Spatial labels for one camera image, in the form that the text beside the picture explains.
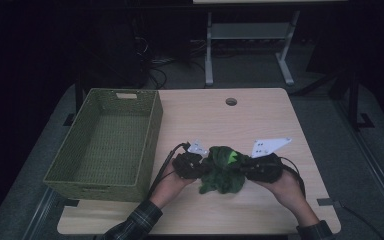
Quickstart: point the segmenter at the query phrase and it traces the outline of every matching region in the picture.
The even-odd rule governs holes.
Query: woven basket
[[[162,114],[158,91],[92,89],[44,183],[66,198],[144,200]]]

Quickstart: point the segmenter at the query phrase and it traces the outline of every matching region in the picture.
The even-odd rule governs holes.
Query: cable
[[[297,171],[298,176],[301,176],[301,174],[299,174],[299,170],[298,170],[297,166],[291,160],[289,160],[289,159],[287,159],[285,157],[280,157],[280,159],[284,159],[284,160],[290,162],[292,165],[294,165],[295,171]]]
[[[163,165],[161,166],[160,171],[158,172],[157,176],[155,177],[154,182],[152,183],[151,187],[149,188],[148,195],[146,196],[146,199],[149,199],[151,197],[151,195],[154,192],[155,188],[157,187],[158,183],[160,183],[163,178],[168,176],[168,175],[166,175],[164,177],[161,177],[163,175],[164,170],[166,169],[167,165],[170,163],[171,159],[173,158],[174,153],[180,147],[187,148],[188,144],[181,143],[181,144],[177,145],[173,150],[170,151],[166,160],[164,161]]]
[[[346,206],[342,206],[343,209],[345,209],[346,211],[348,211],[349,213],[351,213],[352,215],[354,215],[355,217],[357,217],[358,219],[360,219],[363,223],[365,223],[374,233],[376,233],[376,235],[384,240],[384,237],[382,236],[382,234],[376,230],[375,227],[373,227],[366,219],[364,219],[362,216],[360,216],[358,213],[354,212],[353,210],[349,209],[348,207]]]
[[[157,71],[157,72],[160,72],[161,74],[163,74],[164,76],[164,81],[163,83],[159,83],[157,81],[157,78],[154,77],[154,75],[151,74],[151,72],[149,72],[149,78],[155,83],[155,89],[158,90],[158,89],[161,89],[161,88],[164,88],[165,87],[165,84],[167,83],[167,74],[165,74],[164,71],[160,70],[160,69],[157,69],[157,68],[150,68],[149,69],[150,71],[151,70],[154,70],[154,71]]]
[[[168,177],[170,174],[175,173],[175,172],[176,172],[176,170],[173,170],[173,171],[167,173],[164,177],[162,177],[162,178],[160,179],[160,182],[161,182],[164,178]]]

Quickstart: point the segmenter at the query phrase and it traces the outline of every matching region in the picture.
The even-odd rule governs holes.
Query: plaid sleeve
[[[158,219],[163,215],[151,201],[143,201],[127,218],[103,236],[102,240],[137,240],[148,235]]]

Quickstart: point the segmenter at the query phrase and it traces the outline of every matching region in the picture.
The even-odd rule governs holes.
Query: crumpled cloth
[[[201,177],[202,185],[199,193],[204,194],[215,190],[222,194],[239,192],[245,183],[245,176],[238,171],[238,166],[247,158],[249,156],[234,151],[230,147],[211,147],[208,157],[202,162],[210,165],[212,170]]]

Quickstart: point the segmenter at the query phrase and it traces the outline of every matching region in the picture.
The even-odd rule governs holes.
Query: grommet hole
[[[228,98],[226,99],[226,104],[229,106],[235,106],[236,104],[238,104],[238,101],[234,98]]]

